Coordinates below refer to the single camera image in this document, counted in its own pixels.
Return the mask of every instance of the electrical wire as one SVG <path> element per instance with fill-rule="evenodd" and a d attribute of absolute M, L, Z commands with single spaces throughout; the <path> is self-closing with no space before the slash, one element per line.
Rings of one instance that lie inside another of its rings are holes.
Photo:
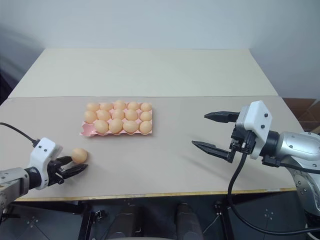
<path fill-rule="evenodd" d="M 8 123 L 5 122 L 0 122 L 0 125 L 6 126 L 12 130 L 15 130 L 16 132 L 18 132 L 19 134 L 21 134 L 22 136 L 24 136 L 25 138 L 27 138 L 28 140 L 30 140 L 32 142 L 33 147 L 35 147 L 40 140 L 35 140 L 33 138 L 31 138 L 30 136 L 28 136 L 27 134 L 25 134 L 23 131 L 19 130 L 18 128 L 15 128 L 14 126 L 11 126 Z"/>
<path fill-rule="evenodd" d="M 288 164 L 288 163 L 283 163 L 282 162 L 282 163 L 280 163 L 280 166 L 281 167 L 286 167 L 286 168 L 289 168 L 289 169 L 298 170 L 298 171 L 305 172 L 305 173 L 320 174 L 320 170 L 304 168 L 304 167 L 301 167 L 301 166 L 291 165 L 291 164 Z"/>
<path fill-rule="evenodd" d="M 299 229 L 299 230 L 293 230 L 293 231 L 271 231 L 271 230 L 266 230 L 266 229 L 262 229 L 260 227 L 257 227 L 253 224 L 251 224 L 250 222 L 248 222 L 246 219 L 244 219 L 240 213 L 237 211 L 236 206 L 234 205 L 233 201 L 232 201 L 232 188 L 234 186 L 234 183 L 239 175 L 239 173 L 241 172 L 245 162 L 246 162 L 246 158 L 247 158 L 247 154 L 243 153 L 242 157 L 241 157 L 241 161 L 238 165 L 238 167 L 236 168 L 230 182 L 229 182 L 229 186 L 228 186 L 228 193 L 227 193 L 227 200 L 229 202 L 229 205 L 233 211 L 233 213 L 238 217 L 238 219 L 240 219 L 244 224 L 246 224 L 247 226 L 249 226 L 250 228 L 263 233 L 263 234 L 269 234 L 269 235 L 276 235 L 276 236 L 289 236 L 289 235 L 297 235 L 297 234 L 305 234 L 305 233 L 314 233 L 314 232 L 319 232 L 320 231 L 320 227 L 309 227 L 309 228 L 304 228 L 304 229 Z"/>
<path fill-rule="evenodd" d="M 217 221 L 217 219 L 219 218 L 220 215 L 216 216 L 215 219 L 203 230 L 203 234 L 206 233 L 206 231 L 208 231 L 208 229 L 215 224 L 215 222 Z"/>

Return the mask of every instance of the beige tabletop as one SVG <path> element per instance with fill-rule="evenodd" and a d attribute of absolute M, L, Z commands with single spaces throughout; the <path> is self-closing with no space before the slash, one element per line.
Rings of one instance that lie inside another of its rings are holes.
<path fill-rule="evenodd" d="M 228 149 L 232 123 L 217 123 L 204 114 L 239 111 L 243 105 L 263 100 L 273 116 L 271 129 L 301 132 L 298 121 L 278 96 L 234 97 L 122 97 L 124 101 L 153 105 L 150 135 L 79 135 L 86 103 L 112 102 L 118 97 L 9 98 L 0 107 L 1 121 L 33 138 L 47 137 L 64 147 L 89 152 L 88 168 L 62 185 L 31 190 L 20 200 L 86 200 L 225 194 L 240 155 L 233 164 L 210 156 L 191 144 L 204 141 Z M 27 167 L 31 143 L 1 126 L 0 169 Z M 294 188 L 285 168 L 268 167 L 248 158 L 234 185 L 235 193 L 284 191 Z"/>
<path fill-rule="evenodd" d="M 248 49 L 47 48 L 10 98 L 277 95 Z"/>

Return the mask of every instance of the egg tray compartment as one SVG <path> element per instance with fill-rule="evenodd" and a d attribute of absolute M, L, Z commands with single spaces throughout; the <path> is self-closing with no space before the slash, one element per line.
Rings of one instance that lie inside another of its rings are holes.
<path fill-rule="evenodd" d="M 112 115 L 112 113 L 115 111 L 114 108 L 112 108 L 111 110 L 109 110 L 108 112 Z M 140 114 L 142 113 L 143 111 L 139 108 L 136 110 L 136 113 L 138 114 L 138 119 L 135 120 L 136 123 L 138 123 L 138 125 L 140 126 L 140 123 L 142 123 L 143 121 L 140 120 Z M 110 122 L 112 121 L 113 119 L 110 118 L 108 121 L 106 121 L 108 124 L 110 124 Z M 125 123 L 127 122 L 128 120 L 126 118 L 122 119 L 122 122 Z M 134 135 L 134 134 L 142 134 L 142 135 L 148 135 L 148 134 L 152 134 L 152 129 L 150 132 L 144 134 L 142 132 L 139 131 L 139 128 L 137 131 L 133 132 L 133 133 L 129 133 L 129 132 L 126 132 L 123 128 L 122 130 L 119 132 L 119 133 L 112 133 L 110 130 L 108 130 L 106 133 L 100 133 L 100 132 L 97 132 L 96 129 L 95 129 L 95 122 L 93 122 L 93 124 L 89 124 L 85 121 L 82 122 L 82 128 L 83 128 L 83 132 L 80 133 L 80 135 L 82 136 L 85 136 L 85 137 L 92 137 L 94 135 L 100 135 L 100 136 L 105 136 L 105 135 L 109 135 L 109 134 L 112 134 L 112 135 L 121 135 L 121 134 L 128 134 L 128 135 Z"/>

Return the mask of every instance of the egg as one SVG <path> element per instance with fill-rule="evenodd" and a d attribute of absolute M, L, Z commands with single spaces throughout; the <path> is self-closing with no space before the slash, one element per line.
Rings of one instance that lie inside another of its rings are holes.
<path fill-rule="evenodd" d="M 143 121 L 142 123 L 140 123 L 139 126 L 139 131 L 142 134 L 147 134 L 152 130 L 152 124 L 149 121 Z"/>
<path fill-rule="evenodd" d="M 149 112 L 151 111 L 152 109 L 152 105 L 150 103 L 142 103 L 141 106 L 140 106 L 140 109 L 143 111 L 143 112 Z"/>
<path fill-rule="evenodd" d="M 136 101 L 132 101 L 128 104 L 128 109 L 138 110 L 139 104 Z"/>
<path fill-rule="evenodd" d="M 94 122 L 95 130 L 100 134 L 105 134 L 109 130 L 109 124 L 103 120 L 97 120 Z"/>
<path fill-rule="evenodd" d="M 148 111 L 143 111 L 140 114 L 140 120 L 141 121 L 150 121 L 152 119 L 152 114 Z"/>
<path fill-rule="evenodd" d="M 110 111 L 113 108 L 114 108 L 114 105 L 112 103 L 108 103 L 108 102 L 100 103 L 101 110 Z"/>
<path fill-rule="evenodd" d="M 122 100 L 117 100 L 114 103 L 114 109 L 124 110 L 127 106 L 126 103 Z"/>
<path fill-rule="evenodd" d="M 118 134 L 119 132 L 121 132 L 122 128 L 123 128 L 123 122 L 118 118 L 113 119 L 109 124 L 109 130 L 113 134 Z"/>
<path fill-rule="evenodd" d="M 138 130 L 138 128 L 139 128 L 139 124 L 136 123 L 135 121 L 126 121 L 123 124 L 123 129 L 129 134 L 134 133 L 135 131 Z"/>
<path fill-rule="evenodd" d="M 99 103 L 93 103 L 93 102 L 90 102 L 86 105 L 86 109 L 88 111 L 92 111 L 92 112 L 96 112 L 100 109 L 100 104 Z"/>
<path fill-rule="evenodd" d="M 92 124 L 95 120 L 97 120 L 97 114 L 93 111 L 86 111 L 84 113 L 84 121 L 88 124 Z"/>
<path fill-rule="evenodd" d="M 106 110 L 99 110 L 96 115 L 99 120 L 108 121 L 111 118 L 111 114 Z"/>
<path fill-rule="evenodd" d="M 128 111 L 126 111 L 125 113 L 125 118 L 127 120 L 132 120 L 135 121 L 138 119 L 138 113 L 135 110 L 129 109 Z"/>
<path fill-rule="evenodd" d="M 112 113 L 112 119 L 124 119 L 125 118 L 125 112 L 120 110 L 120 109 L 117 109 L 117 110 L 114 110 L 113 113 Z"/>
<path fill-rule="evenodd" d="M 75 148 L 72 150 L 71 158 L 77 164 L 82 164 L 87 160 L 88 152 L 83 148 Z"/>

